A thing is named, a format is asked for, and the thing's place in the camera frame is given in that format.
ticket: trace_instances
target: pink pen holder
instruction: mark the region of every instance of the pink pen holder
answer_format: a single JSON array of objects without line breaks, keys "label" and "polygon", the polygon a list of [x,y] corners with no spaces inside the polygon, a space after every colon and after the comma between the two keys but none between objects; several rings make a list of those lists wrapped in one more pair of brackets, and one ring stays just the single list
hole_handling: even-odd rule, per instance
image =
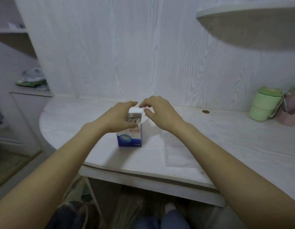
[{"label": "pink pen holder", "polygon": [[295,96],[287,95],[285,101],[288,112],[283,111],[283,108],[280,107],[276,114],[276,120],[284,126],[292,127],[295,125]]}]

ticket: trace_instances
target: green cup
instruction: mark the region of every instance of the green cup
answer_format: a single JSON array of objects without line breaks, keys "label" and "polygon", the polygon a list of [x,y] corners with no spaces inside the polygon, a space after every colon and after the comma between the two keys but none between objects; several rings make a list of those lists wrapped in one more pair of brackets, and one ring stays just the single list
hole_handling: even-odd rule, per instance
[{"label": "green cup", "polygon": [[249,117],[256,121],[266,121],[283,95],[284,92],[280,89],[260,88],[253,100]]}]

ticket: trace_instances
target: green lid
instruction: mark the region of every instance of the green lid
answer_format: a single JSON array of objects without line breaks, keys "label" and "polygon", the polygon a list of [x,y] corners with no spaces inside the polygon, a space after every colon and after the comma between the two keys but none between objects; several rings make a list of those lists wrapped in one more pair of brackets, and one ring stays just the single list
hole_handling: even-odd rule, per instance
[{"label": "green lid", "polygon": [[281,89],[272,89],[268,87],[263,87],[258,90],[259,93],[263,95],[268,95],[268,96],[276,96],[280,97],[284,95],[284,92]]}]

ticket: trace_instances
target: bandage box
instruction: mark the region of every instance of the bandage box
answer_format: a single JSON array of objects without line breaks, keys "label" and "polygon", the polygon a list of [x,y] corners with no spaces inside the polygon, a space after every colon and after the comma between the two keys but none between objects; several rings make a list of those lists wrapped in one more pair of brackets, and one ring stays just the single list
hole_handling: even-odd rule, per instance
[{"label": "bandage box", "polygon": [[117,132],[118,145],[122,147],[141,147],[142,145],[142,112],[141,108],[130,108],[126,121],[138,124],[136,128],[130,128]]}]

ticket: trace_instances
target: blue pants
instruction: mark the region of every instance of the blue pants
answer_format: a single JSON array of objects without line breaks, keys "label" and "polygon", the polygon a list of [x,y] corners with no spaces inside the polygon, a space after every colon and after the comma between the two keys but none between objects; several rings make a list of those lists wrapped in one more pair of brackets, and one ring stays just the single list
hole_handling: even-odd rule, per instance
[{"label": "blue pants", "polygon": [[133,229],[190,229],[190,226],[178,210],[171,210],[160,222],[156,217],[136,219]]}]

